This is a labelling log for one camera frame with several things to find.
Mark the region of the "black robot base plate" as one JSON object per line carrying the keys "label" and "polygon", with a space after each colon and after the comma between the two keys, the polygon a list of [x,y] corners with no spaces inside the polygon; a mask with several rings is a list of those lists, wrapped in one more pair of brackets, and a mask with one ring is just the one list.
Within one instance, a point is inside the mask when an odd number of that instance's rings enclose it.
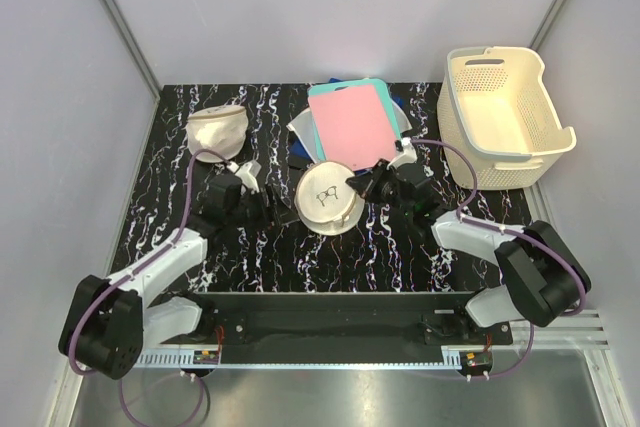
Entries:
{"label": "black robot base plate", "polygon": [[[463,293],[206,293],[214,302],[222,350],[250,352],[400,351],[423,347],[509,346],[507,323],[480,328],[464,314]],[[172,344],[211,345],[179,336]]]}

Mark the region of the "mesh laundry bag with glasses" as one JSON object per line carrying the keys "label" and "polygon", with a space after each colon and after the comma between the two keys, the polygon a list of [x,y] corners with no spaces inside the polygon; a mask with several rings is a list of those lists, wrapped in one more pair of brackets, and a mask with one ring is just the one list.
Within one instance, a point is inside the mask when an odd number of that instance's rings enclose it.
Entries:
{"label": "mesh laundry bag with glasses", "polygon": [[301,222],[312,232],[337,236],[357,226],[365,201],[346,181],[347,166],[324,161],[307,169],[297,184],[294,205]]}

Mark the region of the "cream plastic laundry basket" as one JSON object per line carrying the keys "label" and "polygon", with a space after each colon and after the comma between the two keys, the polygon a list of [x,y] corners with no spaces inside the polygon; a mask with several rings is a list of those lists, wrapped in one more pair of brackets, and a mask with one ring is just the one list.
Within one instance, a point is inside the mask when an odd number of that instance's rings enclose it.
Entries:
{"label": "cream plastic laundry basket", "polygon": [[525,47],[468,47],[446,57],[437,103],[441,140],[457,185],[511,190],[534,185],[577,144],[543,83],[545,64]]}

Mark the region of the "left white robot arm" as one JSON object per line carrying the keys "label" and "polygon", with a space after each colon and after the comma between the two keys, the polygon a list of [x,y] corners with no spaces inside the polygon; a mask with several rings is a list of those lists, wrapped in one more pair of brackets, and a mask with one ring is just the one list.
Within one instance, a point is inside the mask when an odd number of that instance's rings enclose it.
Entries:
{"label": "left white robot arm", "polygon": [[146,349],[179,336],[208,341],[216,329],[214,302],[188,292],[163,300],[163,291],[202,264],[222,232],[280,228],[298,219],[271,186],[250,189],[237,175],[219,176],[202,210],[188,208],[160,245],[106,278],[89,275],[79,282],[59,352],[80,375],[99,372],[118,380]]}

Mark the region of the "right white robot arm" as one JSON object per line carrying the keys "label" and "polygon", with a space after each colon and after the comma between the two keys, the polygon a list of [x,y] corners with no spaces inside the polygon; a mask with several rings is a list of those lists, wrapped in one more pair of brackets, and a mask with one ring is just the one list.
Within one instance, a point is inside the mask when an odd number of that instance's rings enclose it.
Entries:
{"label": "right white robot arm", "polygon": [[546,327],[585,307],[591,279],[551,224],[504,225],[459,214],[433,195],[415,163],[391,167],[381,160],[345,184],[368,203],[398,209],[416,232],[439,247],[499,267],[503,284],[479,291],[454,318],[455,334],[463,342],[480,341],[495,324],[524,319]]}

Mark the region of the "far mesh laundry bag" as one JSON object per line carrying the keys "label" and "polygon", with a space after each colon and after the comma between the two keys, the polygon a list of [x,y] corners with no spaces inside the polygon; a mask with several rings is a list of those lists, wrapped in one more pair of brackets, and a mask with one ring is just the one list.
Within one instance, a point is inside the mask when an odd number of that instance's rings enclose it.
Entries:
{"label": "far mesh laundry bag", "polygon": [[247,110],[242,105],[228,104],[205,108],[187,119],[187,146],[191,154],[202,149],[222,155],[203,152],[197,160],[205,163],[220,163],[237,156],[245,143],[249,125]]}

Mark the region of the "left aluminium frame post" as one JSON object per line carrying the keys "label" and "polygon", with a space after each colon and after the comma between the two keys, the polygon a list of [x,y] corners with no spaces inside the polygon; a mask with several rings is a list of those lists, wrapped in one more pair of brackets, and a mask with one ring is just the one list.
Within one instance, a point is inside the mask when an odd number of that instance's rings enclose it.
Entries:
{"label": "left aluminium frame post", "polygon": [[149,62],[147,61],[129,23],[127,22],[117,0],[99,0],[116,33],[123,43],[136,70],[155,100],[161,95],[162,86],[157,80]]}

